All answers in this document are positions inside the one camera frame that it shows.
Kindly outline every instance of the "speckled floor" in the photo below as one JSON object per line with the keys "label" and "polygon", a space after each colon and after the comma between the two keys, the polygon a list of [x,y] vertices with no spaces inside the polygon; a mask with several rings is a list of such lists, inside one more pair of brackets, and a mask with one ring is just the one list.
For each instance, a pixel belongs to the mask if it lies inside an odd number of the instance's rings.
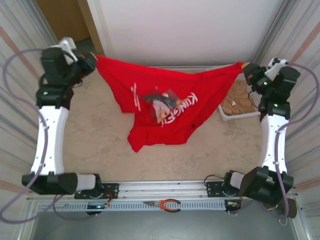
{"label": "speckled floor", "polygon": [[95,71],[75,88],[64,131],[65,172],[98,173],[103,181],[200,180],[259,164],[262,131],[257,116],[222,121],[218,110],[183,145],[144,146],[127,141],[133,114],[121,113]]}

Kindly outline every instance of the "orange-handled pliers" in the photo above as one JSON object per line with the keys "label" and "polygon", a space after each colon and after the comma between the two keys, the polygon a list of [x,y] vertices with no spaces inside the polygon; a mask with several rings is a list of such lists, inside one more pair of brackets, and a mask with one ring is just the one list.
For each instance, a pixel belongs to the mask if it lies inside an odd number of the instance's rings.
{"label": "orange-handled pliers", "polygon": [[167,200],[161,200],[161,201],[144,201],[143,203],[154,206],[154,207],[160,207],[161,209],[163,209],[169,213],[178,213],[181,211],[181,209],[171,209],[171,208],[167,208],[165,206],[166,203],[181,204],[180,201],[175,200],[175,199],[167,199]]}

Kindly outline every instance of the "red t-shirt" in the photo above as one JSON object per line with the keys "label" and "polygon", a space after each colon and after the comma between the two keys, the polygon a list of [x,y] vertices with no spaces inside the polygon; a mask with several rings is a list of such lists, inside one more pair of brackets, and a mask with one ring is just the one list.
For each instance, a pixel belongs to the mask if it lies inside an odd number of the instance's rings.
{"label": "red t-shirt", "polygon": [[184,144],[226,97],[241,62],[196,74],[146,67],[97,56],[97,70],[123,113],[135,113],[132,149]]}

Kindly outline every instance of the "plastic basket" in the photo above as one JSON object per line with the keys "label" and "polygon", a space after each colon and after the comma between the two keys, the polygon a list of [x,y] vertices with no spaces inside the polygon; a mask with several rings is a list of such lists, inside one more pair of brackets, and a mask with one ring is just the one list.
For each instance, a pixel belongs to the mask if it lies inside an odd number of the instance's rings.
{"label": "plastic basket", "polygon": [[[223,66],[217,66],[217,67],[211,67],[211,68],[207,68],[206,70],[213,70],[213,69],[219,69],[219,68],[223,68],[223,67],[227,67],[229,65],[223,65]],[[238,77],[235,79],[236,81],[241,80],[241,79],[245,79],[245,75],[243,73],[239,74]],[[246,88],[246,92],[250,93],[251,92],[251,87],[248,85],[248,87]],[[252,92],[250,94],[250,96],[252,97],[253,103],[255,106],[258,106],[260,104],[260,100],[261,100],[261,95],[258,94],[257,92]],[[230,120],[234,120],[234,119],[241,119],[241,118],[249,118],[249,117],[253,117],[253,116],[259,116],[260,112],[258,111],[258,109],[255,107],[255,112],[250,112],[250,113],[244,113],[244,114],[238,114],[238,115],[226,115],[224,113],[224,111],[222,110],[221,105],[219,104],[218,106],[218,110],[219,113],[221,115],[221,118],[223,121],[230,121]]]}

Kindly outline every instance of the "brown cloth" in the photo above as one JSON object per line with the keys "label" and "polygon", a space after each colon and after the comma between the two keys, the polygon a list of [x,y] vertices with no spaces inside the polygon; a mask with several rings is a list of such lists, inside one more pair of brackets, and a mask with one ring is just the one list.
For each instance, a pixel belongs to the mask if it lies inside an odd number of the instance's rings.
{"label": "brown cloth", "polygon": [[221,108],[226,115],[233,116],[257,111],[252,104],[254,100],[246,91],[247,87],[248,84],[245,79],[234,82],[226,98],[221,103]]}

